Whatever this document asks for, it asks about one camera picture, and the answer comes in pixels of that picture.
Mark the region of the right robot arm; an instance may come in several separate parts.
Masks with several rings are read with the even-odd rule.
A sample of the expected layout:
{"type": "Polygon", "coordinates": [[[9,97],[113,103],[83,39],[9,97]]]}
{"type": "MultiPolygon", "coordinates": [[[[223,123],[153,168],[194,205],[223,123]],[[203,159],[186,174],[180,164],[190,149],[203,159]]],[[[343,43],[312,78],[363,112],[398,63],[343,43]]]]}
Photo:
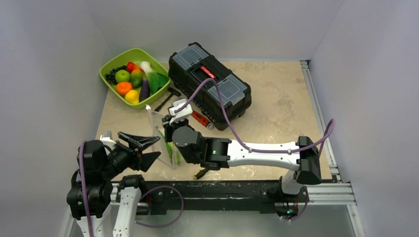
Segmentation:
{"type": "Polygon", "coordinates": [[[162,120],[165,139],[172,142],[186,163],[198,164],[208,170],[220,170],[245,165],[287,169],[277,188],[280,199],[289,201],[304,185],[322,183],[320,152],[307,136],[282,144],[242,145],[228,138],[204,137],[195,131],[187,119],[170,123],[162,120]]]}

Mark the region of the toy green onion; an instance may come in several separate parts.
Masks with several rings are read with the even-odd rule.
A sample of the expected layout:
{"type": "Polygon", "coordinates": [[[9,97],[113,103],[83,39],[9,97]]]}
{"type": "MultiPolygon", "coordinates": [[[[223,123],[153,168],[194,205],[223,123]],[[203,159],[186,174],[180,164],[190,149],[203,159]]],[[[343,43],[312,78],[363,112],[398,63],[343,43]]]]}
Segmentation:
{"type": "Polygon", "coordinates": [[[175,147],[173,142],[167,142],[165,139],[162,130],[159,127],[155,127],[155,133],[160,137],[160,140],[157,144],[158,149],[161,152],[159,156],[159,161],[167,165],[171,169],[177,169],[181,165],[183,157],[181,156],[178,149],[175,147]]]}

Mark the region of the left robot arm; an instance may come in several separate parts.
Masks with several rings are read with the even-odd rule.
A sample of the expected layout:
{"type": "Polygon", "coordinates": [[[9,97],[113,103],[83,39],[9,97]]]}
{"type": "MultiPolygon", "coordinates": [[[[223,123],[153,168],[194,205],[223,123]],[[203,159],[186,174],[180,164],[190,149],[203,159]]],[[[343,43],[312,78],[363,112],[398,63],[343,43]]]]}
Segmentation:
{"type": "Polygon", "coordinates": [[[111,222],[112,179],[127,168],[146,172],[161,152],[145,153],[159,136],[118,133],[113,140],[105,131],[98,140],[79,146],[78,170],[73,174],[66,201],[85,237],[130,237],[139,202],[147,197],[142,175],[128,175],[118,184],[119,210],[111,222]]]}

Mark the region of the toy lemon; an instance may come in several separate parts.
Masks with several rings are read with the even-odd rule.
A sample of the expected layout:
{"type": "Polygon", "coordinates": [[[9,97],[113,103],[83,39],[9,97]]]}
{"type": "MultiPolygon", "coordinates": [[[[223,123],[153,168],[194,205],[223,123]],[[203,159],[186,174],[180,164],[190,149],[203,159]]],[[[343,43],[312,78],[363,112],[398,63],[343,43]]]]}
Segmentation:
{"type": "Polygon", "coordinates": [[[138,104],[140,102],[140,93],[137,90],[130,90],[125,94],[125,100],[130,104],[138,104]]]}

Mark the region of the toy purple eggplant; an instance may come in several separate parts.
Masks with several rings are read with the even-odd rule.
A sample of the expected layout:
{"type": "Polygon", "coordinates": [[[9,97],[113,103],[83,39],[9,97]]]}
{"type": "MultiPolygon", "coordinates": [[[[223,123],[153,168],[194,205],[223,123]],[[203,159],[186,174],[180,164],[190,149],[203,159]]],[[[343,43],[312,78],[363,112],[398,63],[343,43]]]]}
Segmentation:
{"type": "Polygon", "coordinates": [[[143,79],[142,86],[140,90],[139,101],[142,102],[150,96],[150,86],[148,79],[143,79]]]}

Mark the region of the clear zip top bag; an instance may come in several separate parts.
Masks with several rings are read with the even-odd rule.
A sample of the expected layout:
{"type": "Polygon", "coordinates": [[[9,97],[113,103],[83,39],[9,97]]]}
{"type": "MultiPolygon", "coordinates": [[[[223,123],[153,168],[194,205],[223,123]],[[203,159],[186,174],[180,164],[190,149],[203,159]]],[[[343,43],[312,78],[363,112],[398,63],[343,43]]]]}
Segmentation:
{"type": "Polygon", "coordinates": [[[160,152],[157,160],[169,167],[176,170],[182,163],[182,156],[178,149],[174,146],[173,142],[167,142],[162,119],[164,115],[160,112],[154,111],[150,105],[146,105],[145,109],[149,114],[149,122],[152,128],[152,136],[159,137],[159,141],[151,146],[151,151],[160,152]]]}

